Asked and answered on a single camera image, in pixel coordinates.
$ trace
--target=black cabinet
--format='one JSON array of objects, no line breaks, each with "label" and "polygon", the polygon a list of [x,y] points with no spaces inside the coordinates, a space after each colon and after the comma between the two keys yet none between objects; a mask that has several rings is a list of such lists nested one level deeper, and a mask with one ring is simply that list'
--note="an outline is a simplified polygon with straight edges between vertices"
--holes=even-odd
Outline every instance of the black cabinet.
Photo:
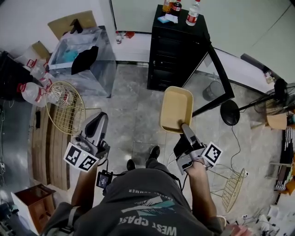
[{"label": "black cabinet", "polygon": [[205,18],[199,15],[195,26],[186,24],[188,11],[181,10],[178,23],[161,23],[163,5],[155,14],[149,58],[147,88],[165,91],[169,86],[183,87],[209,55],[224,87],[224,94],[193,113],[198,115],[234,97],[230,82],[210,42]]}]

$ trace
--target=transparent plastic box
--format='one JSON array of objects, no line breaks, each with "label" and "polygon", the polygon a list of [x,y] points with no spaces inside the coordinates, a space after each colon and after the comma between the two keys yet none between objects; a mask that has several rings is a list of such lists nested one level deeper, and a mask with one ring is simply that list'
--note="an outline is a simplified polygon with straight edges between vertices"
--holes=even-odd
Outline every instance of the transparent plastic box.
[{"label": "transparent plastic box", "polygon": [[[89,70],[71,75],[71,67],[77,55],[97,46],[96,61]],[[81,95],[108,97],[116,75],[116,60],[105,29],[85,29],[82,33],[67,33],[59,41],[48,63],[56,81],[71,83]]]}]

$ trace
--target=hand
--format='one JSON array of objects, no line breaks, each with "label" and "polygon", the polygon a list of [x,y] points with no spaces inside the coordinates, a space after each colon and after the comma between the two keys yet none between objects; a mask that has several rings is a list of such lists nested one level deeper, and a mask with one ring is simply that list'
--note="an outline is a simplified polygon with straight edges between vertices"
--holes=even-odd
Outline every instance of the hand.
[{"label": "hand", "polygon": [[190,177],[197,176],[200,173],[206,173],[206,169],[204,167],[204,160],[198,159],[198,161],[194,161],[191,167],[185,169],[185,172],[187,172],[187,174]]},{"label": "hand", "polygon": [[228,225],[227,227],[233,229],[230,236],[250,236],[252,234],[248,227],[243,225]]}]

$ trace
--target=black stand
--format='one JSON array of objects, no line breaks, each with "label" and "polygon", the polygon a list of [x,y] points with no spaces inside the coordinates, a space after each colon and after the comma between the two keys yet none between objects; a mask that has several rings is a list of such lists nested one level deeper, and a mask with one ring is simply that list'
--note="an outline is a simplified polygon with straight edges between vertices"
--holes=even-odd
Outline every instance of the black stand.
[{"label": "black stand", "polygon": [[228,100],[220,106],[220,115],[223,122],[229,126],[236,125],[240,120],[239,107],[232,100]]},{"label": "black stand", "polygon": [[272,99],[272,98],[266,97],[265,99],[261,99],[258,102],[250,103],[249,105],[243,106],[241,108],[239,108],[238,105],[234,101],[228,100],[220,106],[221,118],[223,119],[224,123],[226,123],[227,125],[234,126],[240,120],[240,111],[241,110],[255,106],[255,105],[262,103],[262,102],[266,102],[270,99]]}]

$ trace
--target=black shoe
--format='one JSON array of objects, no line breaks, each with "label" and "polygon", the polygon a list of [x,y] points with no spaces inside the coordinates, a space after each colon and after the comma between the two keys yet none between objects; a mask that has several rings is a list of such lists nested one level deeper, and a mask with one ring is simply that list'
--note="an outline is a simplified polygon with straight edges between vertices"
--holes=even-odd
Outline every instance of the black shoe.
[{"label": "black shoe", "polygon": [[134,161],[132,159],[129,159],[127,161],[127,170],[131,171],[131,170],[134,170],[134,169],[135,169]]},{"label": "black shoe", "polygon": [[152,150],[151,150],[151,153],[150,153],[148,159],[151,159],[151,158],[158,159],[159,155],[160,155],[160,147],[159,146],[154,146],[152,148]]}]

